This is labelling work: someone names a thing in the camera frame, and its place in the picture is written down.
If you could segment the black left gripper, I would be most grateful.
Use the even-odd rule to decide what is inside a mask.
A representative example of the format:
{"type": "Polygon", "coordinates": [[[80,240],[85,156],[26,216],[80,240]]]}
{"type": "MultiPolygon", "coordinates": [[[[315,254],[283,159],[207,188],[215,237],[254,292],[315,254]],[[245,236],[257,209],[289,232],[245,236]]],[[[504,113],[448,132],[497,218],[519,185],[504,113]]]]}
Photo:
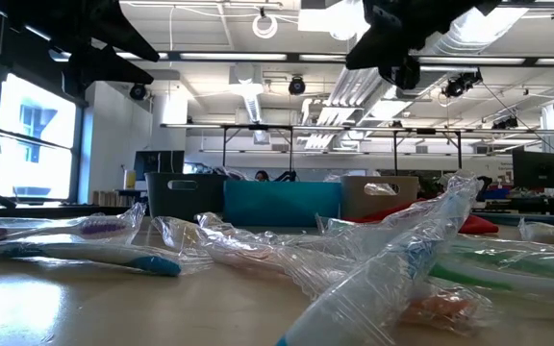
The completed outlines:
{"type": "Polygon", "coordinates": [[[113,0],[5,0],[10,27],[31,29],[47,37],[49,48],[69,55],[62,69],[62,89],[84,92],[93,82],[150,85],[154,78],[121,58],[112,46],[157,62],[159,53],[144,39],[113,0]],[[95,48],[96,38],[110,44],[95,48]]]}

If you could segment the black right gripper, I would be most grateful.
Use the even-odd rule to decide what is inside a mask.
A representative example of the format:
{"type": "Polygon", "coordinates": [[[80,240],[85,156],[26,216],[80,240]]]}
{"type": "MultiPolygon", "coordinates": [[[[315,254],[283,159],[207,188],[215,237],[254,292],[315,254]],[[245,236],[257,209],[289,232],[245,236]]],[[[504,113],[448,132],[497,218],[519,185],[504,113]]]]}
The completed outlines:
{"type": "Polygon", "coordinates": [[[420,81],[420,63],[410,52],[420,50],[436,32],[449,30],[451,14],[444,0],[364,0],[369,29],[345,57],[350,70],[375,67],[401,89],[420,81]]]}

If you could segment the red plastic bin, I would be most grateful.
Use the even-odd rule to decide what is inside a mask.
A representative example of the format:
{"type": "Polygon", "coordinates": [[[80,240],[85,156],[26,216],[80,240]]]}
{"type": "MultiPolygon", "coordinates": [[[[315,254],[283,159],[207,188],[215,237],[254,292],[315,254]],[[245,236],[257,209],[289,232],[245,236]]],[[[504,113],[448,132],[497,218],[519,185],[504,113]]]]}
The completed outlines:
{"type": "MultiPolygon", "coordinates": [[[[364,217],[360,218],[352,218],[347,217],[346,221],[351,221],[355,223],[371,223],[371,222],[379,222],[384,220],[387,216],[396,213],[401,210],[407,209],[412,202],[399,205],[394,208],[390,208],[387,210],[380,210],[376,211],[372,214],[369,214],[364,217]]],[[[499,232],[499,227],[492,222],[471,214],[459,230],[460,234],[464,235],[482,235],[482,234],[497,234],[499,232]]]]}

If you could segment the black monitor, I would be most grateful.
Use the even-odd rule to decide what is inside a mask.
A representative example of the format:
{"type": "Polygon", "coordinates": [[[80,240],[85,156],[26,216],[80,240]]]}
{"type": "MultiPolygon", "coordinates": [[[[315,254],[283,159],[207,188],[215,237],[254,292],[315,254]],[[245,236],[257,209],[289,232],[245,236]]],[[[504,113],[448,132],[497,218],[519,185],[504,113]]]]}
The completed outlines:
{"type": "Polygon", "coordinates": [[[554,188],[554,154],[513,151],[514,185],[524,188],[554,188]]]}
{"type": "Polygon", "coordinates": [[[144,181],[146,173],[182,173],[184,161],[184,151],[136,151],[136,181],[144,181]]]}

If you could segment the bright window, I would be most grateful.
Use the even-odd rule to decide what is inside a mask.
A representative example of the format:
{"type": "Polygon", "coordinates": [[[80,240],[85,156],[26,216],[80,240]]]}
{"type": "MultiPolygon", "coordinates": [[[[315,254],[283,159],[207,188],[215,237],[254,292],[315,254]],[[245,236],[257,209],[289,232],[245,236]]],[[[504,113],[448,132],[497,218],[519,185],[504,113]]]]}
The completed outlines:
{"type": "Polygon", "coordinates": [[[0,195],[20,200],[74,196],[81,110],[13,74],[0,82],[0,195]]]}

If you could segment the wooden rack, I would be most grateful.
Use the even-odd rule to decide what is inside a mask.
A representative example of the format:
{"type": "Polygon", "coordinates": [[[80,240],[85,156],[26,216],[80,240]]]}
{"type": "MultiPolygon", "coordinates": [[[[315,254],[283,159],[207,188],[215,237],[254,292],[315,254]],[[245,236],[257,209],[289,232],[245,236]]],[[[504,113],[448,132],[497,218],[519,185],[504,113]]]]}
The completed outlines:
{"type": "Polygon", "coordinates": [[[100,207],[126,207],[126,197],[118,191],[94,190],[92,192],[92,204],[100,207]]]}

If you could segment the light grey plastic bin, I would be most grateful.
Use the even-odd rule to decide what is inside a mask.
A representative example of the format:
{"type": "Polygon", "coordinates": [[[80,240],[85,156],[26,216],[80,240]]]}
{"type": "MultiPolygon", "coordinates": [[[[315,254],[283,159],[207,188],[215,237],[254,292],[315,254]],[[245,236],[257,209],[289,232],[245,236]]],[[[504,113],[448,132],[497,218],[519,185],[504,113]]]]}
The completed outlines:
{"type": "Polygon", "coordinates": [[[418,177],[344,176],[340,178],[340,187],[340,217],[363,218],[414,202],[417,199],[418,177]],[[368,184],[387,184],[394,190],[394,194],[369,194],[365,192],[368,184]]]}

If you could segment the dark grey plastic bin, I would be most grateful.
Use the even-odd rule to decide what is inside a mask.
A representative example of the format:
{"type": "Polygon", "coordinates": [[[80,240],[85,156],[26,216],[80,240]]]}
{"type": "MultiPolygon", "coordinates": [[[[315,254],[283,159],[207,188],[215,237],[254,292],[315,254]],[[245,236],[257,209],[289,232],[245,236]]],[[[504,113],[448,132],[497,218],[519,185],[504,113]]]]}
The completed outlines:
{"type": "Polygon", "coordinates": [[[145,180],[153,217],[193,222],[196,214],[223,211],[226,176],[151,172],[145,174],[145,180]]]}

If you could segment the teal plastic bin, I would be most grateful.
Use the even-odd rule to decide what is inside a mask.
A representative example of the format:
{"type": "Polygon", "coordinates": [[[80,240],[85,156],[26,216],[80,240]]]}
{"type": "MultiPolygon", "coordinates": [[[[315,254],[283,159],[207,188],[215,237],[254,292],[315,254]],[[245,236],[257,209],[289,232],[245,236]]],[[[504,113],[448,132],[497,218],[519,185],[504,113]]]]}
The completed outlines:
{"type": "Polygon", "coordinates": [[[339,183],[224,183],[224,217],[235,226],[314,227],[315,217],[340,214],[339,183]]]}

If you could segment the wrapped purple toothbrush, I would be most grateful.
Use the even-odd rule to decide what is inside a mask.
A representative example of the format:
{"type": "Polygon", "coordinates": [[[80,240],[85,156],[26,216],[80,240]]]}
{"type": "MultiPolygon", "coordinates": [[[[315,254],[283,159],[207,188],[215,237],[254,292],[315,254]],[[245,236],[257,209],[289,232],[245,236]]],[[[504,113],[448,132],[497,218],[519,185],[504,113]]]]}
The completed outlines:
{"type": "Polygon", "coordinates": [[[35,235],[71,235],[87,241],[109,241],[130,244],[139,231],[146,206],[133,204],[117,215],[93,214],[81,216],[83,221],[69,227],[6,229],[0,228],[0,241],[20,239],[35,235]]]}

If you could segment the wrapped orange toothbrush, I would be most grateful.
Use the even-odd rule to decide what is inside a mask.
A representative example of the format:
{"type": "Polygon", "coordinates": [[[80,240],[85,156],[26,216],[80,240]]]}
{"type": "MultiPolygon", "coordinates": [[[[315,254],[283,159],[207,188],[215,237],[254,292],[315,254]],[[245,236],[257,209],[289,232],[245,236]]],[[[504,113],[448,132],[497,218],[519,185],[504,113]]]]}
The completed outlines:
{"type": "MultiPolygon", "coordinates": [[[[164,244],[184,262],[187,272],[214,263],[285,274],[315,300],[359,263],[347,248],[344,233],[336,235],[254,234],[237,229],[217,215],[200,216],[200,224],[160,216],[152,225],[164,244]]],[[[417,284],[403,323],[427,325],[455,334],[475,334],[497,316],[492,301],[464,286],[441,279],[417,284]]]]}

